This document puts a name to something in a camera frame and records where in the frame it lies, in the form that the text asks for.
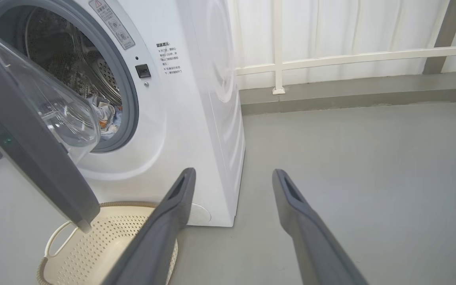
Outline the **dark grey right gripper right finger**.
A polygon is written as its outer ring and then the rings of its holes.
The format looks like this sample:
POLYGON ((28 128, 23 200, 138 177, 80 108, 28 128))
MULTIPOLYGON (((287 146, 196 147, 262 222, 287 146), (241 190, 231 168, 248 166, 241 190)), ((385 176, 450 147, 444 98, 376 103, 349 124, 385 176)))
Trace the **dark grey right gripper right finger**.
POLYGON ((304 285, 367 285, 366 279, 318 213, 282 169, 272 174, 282 228, 293 239, 304 285))

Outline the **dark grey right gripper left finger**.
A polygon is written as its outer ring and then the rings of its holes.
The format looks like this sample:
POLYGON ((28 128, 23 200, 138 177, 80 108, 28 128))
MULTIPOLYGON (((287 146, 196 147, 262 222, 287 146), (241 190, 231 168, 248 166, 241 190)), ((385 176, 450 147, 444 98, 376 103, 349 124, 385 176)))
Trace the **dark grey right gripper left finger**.
POLYGON ((166 285, 177 235, 188 223, 196 171, 185 168, 103 280, 104 285, 166 285))

